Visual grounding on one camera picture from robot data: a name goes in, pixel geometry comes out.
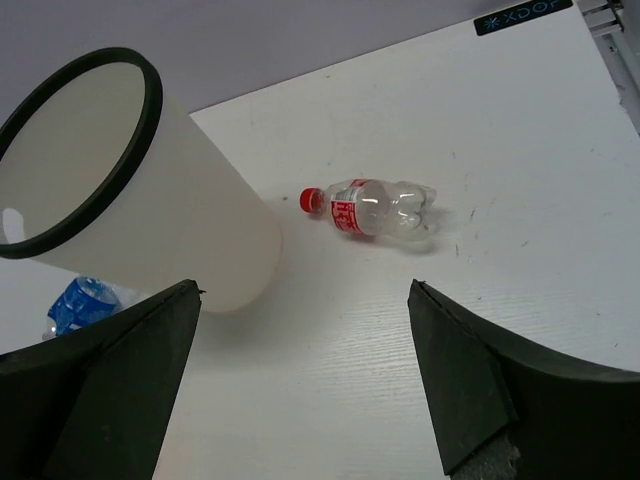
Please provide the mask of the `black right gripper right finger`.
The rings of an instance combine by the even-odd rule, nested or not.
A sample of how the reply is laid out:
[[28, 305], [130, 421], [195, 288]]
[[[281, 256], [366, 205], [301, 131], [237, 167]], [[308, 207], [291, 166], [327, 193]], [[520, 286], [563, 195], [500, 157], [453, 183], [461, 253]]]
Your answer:
[[552, 350], [414, 281], [411, 332], [451, 479], [635, 479], [639, 376]]

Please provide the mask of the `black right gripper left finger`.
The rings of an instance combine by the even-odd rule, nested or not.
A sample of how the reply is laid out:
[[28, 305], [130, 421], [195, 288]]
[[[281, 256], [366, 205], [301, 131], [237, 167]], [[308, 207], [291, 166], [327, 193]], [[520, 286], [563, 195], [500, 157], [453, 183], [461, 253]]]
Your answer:
[[4, 479], [150, 479], [194, 339], [193, 280], [1, 357]]

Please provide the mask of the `clear bottle with blue label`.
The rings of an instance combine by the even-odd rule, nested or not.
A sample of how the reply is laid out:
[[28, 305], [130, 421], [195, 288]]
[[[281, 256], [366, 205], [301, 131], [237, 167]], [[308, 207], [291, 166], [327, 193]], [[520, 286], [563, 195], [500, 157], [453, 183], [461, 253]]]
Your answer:
[[42, 340], [51, 340], [82, 329], [147, 298], [147, 294], [136, 290], [96, 278], [78, 276], [49, 308]]

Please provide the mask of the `clear bottle with red label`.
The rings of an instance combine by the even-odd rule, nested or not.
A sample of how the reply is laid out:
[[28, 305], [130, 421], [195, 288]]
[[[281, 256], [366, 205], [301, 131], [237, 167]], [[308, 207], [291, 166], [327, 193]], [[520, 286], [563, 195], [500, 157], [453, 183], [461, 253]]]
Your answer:
[[306, 188], [299, 205], [343, 234], [421, 242], [430, 233], [436, 196], [435, 189], [413, 182], [356, 178], [325, 189]]

